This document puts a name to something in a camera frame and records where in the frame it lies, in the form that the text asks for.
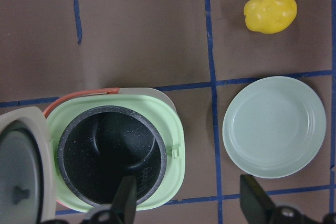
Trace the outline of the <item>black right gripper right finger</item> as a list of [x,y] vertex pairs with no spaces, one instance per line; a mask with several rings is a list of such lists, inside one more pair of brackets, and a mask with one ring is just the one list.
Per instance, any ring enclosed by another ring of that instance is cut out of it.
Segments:
[[248,223],[269,223],[275,203],[252,175],[240,175],[240,208]]

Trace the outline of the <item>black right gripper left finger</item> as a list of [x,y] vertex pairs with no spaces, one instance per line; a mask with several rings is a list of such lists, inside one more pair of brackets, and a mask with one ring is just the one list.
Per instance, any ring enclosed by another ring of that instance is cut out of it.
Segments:
[[133,223],[137,203],[134,176],[123,177],[111,205],[112,223]]

